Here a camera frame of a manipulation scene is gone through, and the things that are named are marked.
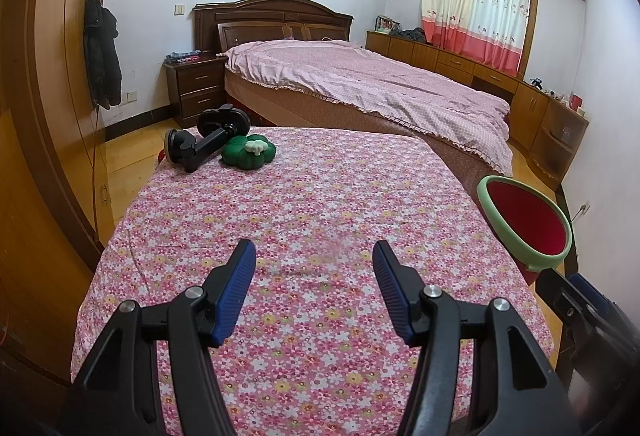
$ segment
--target green pumpkin-shaped object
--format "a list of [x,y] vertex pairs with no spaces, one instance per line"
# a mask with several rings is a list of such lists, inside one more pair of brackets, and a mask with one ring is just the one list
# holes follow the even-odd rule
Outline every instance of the green pumpkin-shaped object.
[[276,146],[262,135],[234,137],[222,148],[222,161],[240,169],[260,169],[276,156]]

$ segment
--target trash can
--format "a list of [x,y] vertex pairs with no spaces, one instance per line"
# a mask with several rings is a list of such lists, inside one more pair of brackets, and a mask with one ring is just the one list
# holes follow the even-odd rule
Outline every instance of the trash can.
[[528,285],[542,270],[564,261],[573,239],[571,225],[544,194],[512,178],[487,176],[478,184],[478,200]]

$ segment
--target green trash can rim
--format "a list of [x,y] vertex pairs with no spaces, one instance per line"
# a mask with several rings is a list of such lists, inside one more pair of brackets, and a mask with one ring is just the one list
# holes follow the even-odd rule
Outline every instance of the green trash can rim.
[[[560,254],[555,254],[552,256],[543,254],[542,252],[534,249],[519,235],[517,235],[517,233],[504,220],[504,218],[500,214],[500,211],[496,208],[494,202],[489,196],[487,184],[492,181],[500,181],[527,190],[551,207],[551,209],[556,213],[558,219],[562,223],[562,226],[564,227],[564,235],[566,236],[564,250]],[[478,200],[480,201],[482,210],[484,211],[489,224],[493,228],[495,234],[498,236],[498,239],[500,239],[502,244],[504,244],[504,246],[515,259],[517,259],[527,267],[527,270],[531,272],[541,272],[545,269],[554,269],[560,263],[562,263],[566,255],[569,253],[569,249],[571,248],[571,244],[574,239],[572,235],[571,224],[562,212],[561,208],[537,189],[514,180],[513,178],[490,175],[482,178],[482,180],[478,184]]]

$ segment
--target wooden headboard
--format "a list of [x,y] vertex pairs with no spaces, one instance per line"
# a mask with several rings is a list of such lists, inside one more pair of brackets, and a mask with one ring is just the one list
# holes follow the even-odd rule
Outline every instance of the wooden headboard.
[[196,5],[195,47],[218,54],[250,41],[349,39],[352,16],[310,0],[242,0]]

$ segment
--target pink bedspread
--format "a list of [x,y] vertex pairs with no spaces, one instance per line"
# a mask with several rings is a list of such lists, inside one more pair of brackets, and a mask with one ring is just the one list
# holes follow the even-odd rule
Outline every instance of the pink bedspread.
[[498,97],[346,41],[249,42],[226,54],[226,67],[250,82],[376,112],[449,140],[511,175],[504,122],[509,105]]
[[[212,354],[239,435],[389,435],[417,363],[389,320],[371,264],[387,239],[402,264],[454,298],[506,297],[547,354],[552,339],[516,265],[422,140],[336,129],[256,127],[278,147],[258,171],[217,159],[193,174],[164,161],[102,255],[78,315],[82,360],[121,301],[170,301],[226,262],[239,238],[257,268],[234,335]],[[162,409],[180,434],[166,345]],[[468,408],[462,344],[454,416]]]

